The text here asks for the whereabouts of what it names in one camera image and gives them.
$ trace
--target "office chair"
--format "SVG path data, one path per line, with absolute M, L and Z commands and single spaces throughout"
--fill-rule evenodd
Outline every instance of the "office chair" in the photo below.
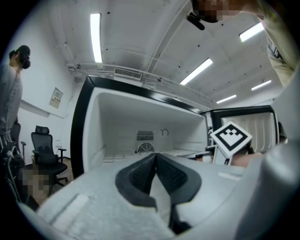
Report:
M 19 123 L 14 123 L 13 127 L 10 130 L 10 137 L 13 142 L 15 142 L 15 146 L 17 147 L 17 150 L 21 154 L 20 148 L 19 148 L 19 135 L 21 131 L 21 125 Z M 22 150 L 23 150 L 23 159 L 25 161 L 25 153 L 24 148 L 26 146 L 26 142 L 21 142 L 22 144 Z
M 64 186 L 59 181 L 65 180 L 68 182 L 68 178 L 57 178 L 56 175 L 65 171 L 68 167 L 65 165 L 63 160 L 63 151 L 66 149 L 60 150 L 60 157 L 53 152 L 53 137 L 49 134 L 49 128 L 36 126 L 35 132 L 31 133 L 31 139 L 33 142 L 34 150 L 34 159 L 35 164 L 39 165 L 39 169 L 42 169 L 48 173 L 48 175 L 52 175 L 54 177 L 54 183 L 51 185 L 49 190 L 49 195 L 53 189 L 55 184 L 60 186 Z

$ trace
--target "freezer vent grille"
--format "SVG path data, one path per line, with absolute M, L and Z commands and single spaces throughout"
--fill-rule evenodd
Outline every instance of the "freezer vent grille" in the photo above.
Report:
M 137 141 L 153 141 L 153 131 L 138 131 L 136 135 Z
M 140 74 L 140 73 L 135 73 L 135 72 L 120 69 L 120 68 L 115 68 L 114 73 L 116 76 L 126 77 L 126 78 L 130 78 L 133 80 L 138 80 L 138 81 L 142 78 L 142 74 Z
M 139 147 L 138 152 L 154 152 L 154 147 L 150 143 L 146 142 Z

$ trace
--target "ceiling light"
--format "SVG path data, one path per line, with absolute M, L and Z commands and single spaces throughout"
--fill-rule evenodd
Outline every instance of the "ceiling light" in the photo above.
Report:
M 100 21 L 101 14 L 90 15 L 90 34 L 94 51 L 95 62 L 102 62 L 101 43 L 100 43 Z
M 204 61 L 199 67 L 196 68 L 189 76 L 187 76 L 184 80 L 181 81 L 181 85 L 186 85 L 189 81 L 191 81 L 194 77 L 196 77 L 199 73 L 201 73 L 204 69 L 209 67 L 212 64 L 212 60 L 209 58 Z
M 271 82 L 272 82 L 272 80 L 268 80 L 267 82 L 264 82 L 262 84 L 257 85 L 256 87 L 253 87 L 251 90 L 254 91 L 254 90 L 258 89 L 258 88 L 261 88 L 261 87 L 263 87 L 265 85 L 270 84 Z
M 242 42 L 245 42 L 247 39 L 253 37 L 254 35 L 256 35 L 257 33 L 261 32 L 263 30 L 263 25 L 261 22 L 259 22 L 258 24 L 252 26 L 251 28 L 249 28 L 248 30 L 244 31 L 243 33 L 241 33 L 240 39 L 242 40 Z
M 233 99 L 233 98 L 236 98 L 236 95 L 233 95 L 233 96 L 231 96 L 231 97 L 227 97 L 227 98 L 225 98 L 225 99 L 223 99 L 223 100 L 220 100 L 220 101 L 217 101 L 217 104 L 222 103 L 222 102 L 225 102 L 225 101 L 228 101 L 228 100 Z

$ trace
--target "person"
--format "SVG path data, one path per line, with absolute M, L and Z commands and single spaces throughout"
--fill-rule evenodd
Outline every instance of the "person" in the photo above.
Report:
M 270 1 L 277 12 L 285 15 L 278 0 Z M 283 87 L 293 78 L 299 63 L 299 49 L 281 17 L 264 0 L 192 0 L 193 12 L 203 21 L 215 23 L 227 16 L 247 12 L 256 15 L 268 40 L 268 57 Z
M 9 53 L 9 65 L 0 66 L 0 152 L 11 142 L 10 130 L 17 119 L 22 98 L 22 69 L 30 67 L 30 48 L 20 46 Z

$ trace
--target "ceiling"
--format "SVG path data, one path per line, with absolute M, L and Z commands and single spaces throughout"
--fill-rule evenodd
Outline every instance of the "ceiling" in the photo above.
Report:
M 132 68 L 142 71 L 143 81 L 153 81 L 157 89 L 164 90 L 157 82 L 161 77 L 166 87 L 178 88 L 173 94 L 185 88 L 200 96 L 193 101 L 208 107 L 233 94 L 238 97 L 231 101 L 247 98 L 263 80 L 273 80 L 268 88 L 280 86 L 267 57 L 264 32 L 244 43 L 239 38 L 259 22 L 251 14 L 202 22 L 205 30 L 201 31 L 186 20 L 190 0 L 53 0 L 48 9 L 66 65 L 81 66 L 76 78 L 87 73 L 111 75 L 115 66 Z M 100 65 L 94 61 L 90 38 L 92 13 L 101 13 Z M 213 61 L 209 68 L 185 87 L 177 84 L 207 58 Z

